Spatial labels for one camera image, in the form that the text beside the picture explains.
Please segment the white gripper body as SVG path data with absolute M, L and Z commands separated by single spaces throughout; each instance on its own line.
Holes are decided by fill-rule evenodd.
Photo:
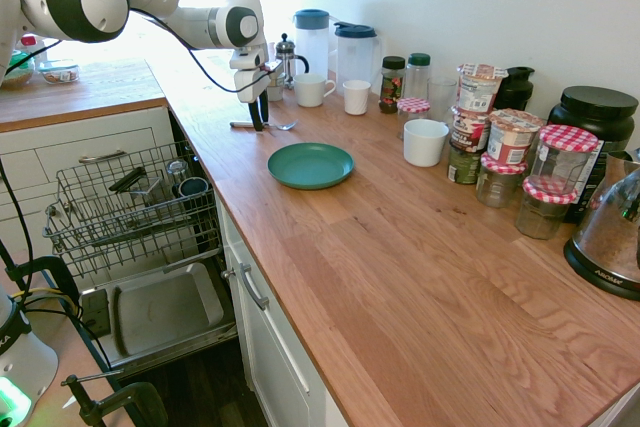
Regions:
M 264 67 L 237 70 L 234 74 L 238 99 L 243 103 L 255 102 L 270 84 L 270 71 Z

